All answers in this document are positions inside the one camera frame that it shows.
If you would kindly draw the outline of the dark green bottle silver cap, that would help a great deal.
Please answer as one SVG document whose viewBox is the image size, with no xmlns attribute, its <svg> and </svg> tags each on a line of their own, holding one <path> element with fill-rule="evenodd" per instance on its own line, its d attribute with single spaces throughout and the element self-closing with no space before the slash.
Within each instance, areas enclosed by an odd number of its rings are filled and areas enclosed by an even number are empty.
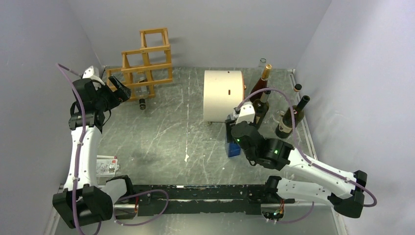
<svg viewBox="0 0 415 235">
<path fill-rule="evenodd" d="M 268 110 L 269 110 L 269 102 L 268 102 L 268 98 L 269 95 L 271 94 L 271 91 L 264 91 L 262 93 L 262 96 L 260 99 L 257 99 L 254 101 L 253 106 L 254 106 L 254 110 L 255 110 L 255 115 L 256 114 L 263 114 L 263 119 L 265 118 Z"/>
</svg>

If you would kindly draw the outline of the blue glass bottle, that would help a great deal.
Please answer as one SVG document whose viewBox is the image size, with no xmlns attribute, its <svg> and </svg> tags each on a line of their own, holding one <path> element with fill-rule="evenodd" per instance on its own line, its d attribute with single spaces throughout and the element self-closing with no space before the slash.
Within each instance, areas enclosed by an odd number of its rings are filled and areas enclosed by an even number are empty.
<svg viewBox="0 0 415 235">
<path fill-rule="evenodd" d="M 228 142 L 225 144 L 225 150 L 228 158 L 239 156 L 241 153 L 240 146 L 235 142 Z"/>
</svg>

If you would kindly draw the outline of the clear square whisky bottle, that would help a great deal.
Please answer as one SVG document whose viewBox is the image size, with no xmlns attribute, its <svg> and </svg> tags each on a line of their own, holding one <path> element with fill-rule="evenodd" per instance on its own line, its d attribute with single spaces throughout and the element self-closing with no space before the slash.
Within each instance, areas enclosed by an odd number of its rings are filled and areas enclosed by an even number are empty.
<svg viewBox="0 0 415 235">
<path fill-rule="evenodd" d="M 146 109 L 146 99 L 149 96 L 149 88 L 148 86 L 139 86 L 134 88 L 134 93 L 136 98 L 138 99 L 139 108 L 141 110 Z"/>
</svg>

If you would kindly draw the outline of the wooden hexagonal wine rack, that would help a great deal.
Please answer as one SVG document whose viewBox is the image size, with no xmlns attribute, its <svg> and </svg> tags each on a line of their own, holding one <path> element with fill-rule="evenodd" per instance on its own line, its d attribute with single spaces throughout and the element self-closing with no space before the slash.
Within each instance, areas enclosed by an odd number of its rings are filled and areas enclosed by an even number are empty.
<svg viewBox="0 0 415 235">
<path fill-rule="evenodd" d="M 151 34 L 161 35 L 161 45 L 151 46 L 147 45 L 146 36 Z M 148 98 L 154 98 L 155 86 L 159 84 L 173 82 L 173 66 L 172 66 L 172 54 L 171 45 L 168 37 L 168 28 L 152 28 L 144 29 L 139 32 L 140 35 L 140 48 L 135 50 L 127 50 L 121 53 L 122 66 L 119 68 L 112 68 L 106 70 L 107 77 L 114 75 L 115 73 L 121 73 L 124 81 L 122 84 L 131 89 L 131 101 L 138 100 L 134 93 L 134 88 L 139 86 L 148 86 L 149 96 Z M 165 55 L 164 62 L 153 63 L 150 61 L 150 53 L 163 52 Z M 128 56 L 130 55 L 141 55 L 143 59 L 142 65 L 132 66 L 129 63 Z M 167 78 L 165 79 L 154 79 L 153 71 L 166 70 Z"/>
</svg>

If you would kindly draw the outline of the dark green labelled wine bottle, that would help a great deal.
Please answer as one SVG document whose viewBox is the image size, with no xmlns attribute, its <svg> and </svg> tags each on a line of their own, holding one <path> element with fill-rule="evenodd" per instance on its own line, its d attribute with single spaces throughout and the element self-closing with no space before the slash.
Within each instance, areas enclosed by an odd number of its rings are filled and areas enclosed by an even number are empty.
<svg viewBox="0 0 415 235">
<path fill-rule="evenodd" d="M 294 123 L 295 126 L 297 126 L 305 116 L 304 108 L 309 101 L 310 97 L 308 95 L 304 95 L 297 105 L 293 105 L 286 110 L 275 130 L 275 134 L 279 138 L 286 139 L 292 134 L 292 117 L 294 117 Z"/>
</svg>

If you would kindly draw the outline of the dark bottle gold foil neck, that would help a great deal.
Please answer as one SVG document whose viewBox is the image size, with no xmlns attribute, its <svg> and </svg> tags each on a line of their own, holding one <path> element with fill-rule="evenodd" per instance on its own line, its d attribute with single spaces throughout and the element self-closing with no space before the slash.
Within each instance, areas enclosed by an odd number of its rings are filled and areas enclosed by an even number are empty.
<svg viewBox="0 0 415 235">
<path fill-rule="evenodd" d="M 272 69 L 272 65 L 271 64 L 267 64 L 262 73 L 261 76 L 258 78 L 258 80 L 256 81 L 255 85 L 253 86 L 253 88 L 251 89 L 250 94 L 253 94 L 254 92 L 256 92 L 257 90 L 260 89 L 264 89 L 267 87 L 267 83 L 268 83 L 268 77 L 270 75 Z M 257 93 L 255 95 L 253 95 L 252 97 L 250 97 L 250 102 L 254 103 L 255 100 L 260 99 L 262 96 L 263 92 Z"/>
</svg>

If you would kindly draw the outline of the clear glass bottle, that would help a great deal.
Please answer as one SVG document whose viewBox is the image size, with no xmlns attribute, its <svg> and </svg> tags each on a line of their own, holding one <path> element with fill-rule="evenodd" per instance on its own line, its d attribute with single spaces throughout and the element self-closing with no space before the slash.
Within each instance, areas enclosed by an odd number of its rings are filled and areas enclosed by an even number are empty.
<svg viewBox="0 0 415 235">
<path fill-rule="evenodd" d="M 265 58 L 260 58 L 257 69 L 259 71 L 263 71 L 266 66 L 266 63 L 267 63 L 267 60 Z"/>
</svg>

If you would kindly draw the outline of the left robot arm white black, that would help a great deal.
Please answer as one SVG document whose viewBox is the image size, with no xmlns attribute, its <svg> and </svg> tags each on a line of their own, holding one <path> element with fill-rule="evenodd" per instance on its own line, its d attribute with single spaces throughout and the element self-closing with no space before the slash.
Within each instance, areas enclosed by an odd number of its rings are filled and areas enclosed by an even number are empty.
<svg viewBox="0 0 415 235">
<path fill-rule="evenodd" d="M 115 202 L 128 204 L 136 195 L 127 175 L 107 180 L 103 188 L 97 183 L 96 160 L 106 123 L 104 113 L 131 97 L 131 90 L 115 76 L 108 77 L 108 81 L 115 90 L 91 78 L 81 78 L 71 84 L 75 101 L 69 119 L 70 168 L 63 191 L 52 198 L 53 207 L 71 229 L 111 219 Z"/>
</svg>

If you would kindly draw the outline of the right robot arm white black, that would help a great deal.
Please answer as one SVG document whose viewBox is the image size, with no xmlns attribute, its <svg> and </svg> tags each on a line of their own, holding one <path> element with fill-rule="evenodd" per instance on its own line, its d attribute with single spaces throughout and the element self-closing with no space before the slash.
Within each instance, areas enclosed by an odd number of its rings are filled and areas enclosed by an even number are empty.
<svg viewBox="0 0 415 235">
<path fill-rule="evenodd" d="M 293 173 L 307 182 L 269 177 L 264 197 L 275 203 L 279 199 L 303 199 L 331 205 L 346 217 L 359 218 L 365 205 L 367 174 L 348 172 L 324 164 L 303 154 L 291 144 L 263 137 L 250 122 L 238 122 L 234 115 L 225 120 L 227 136 L 243 151 L 251 165 Z"/>
</svg>

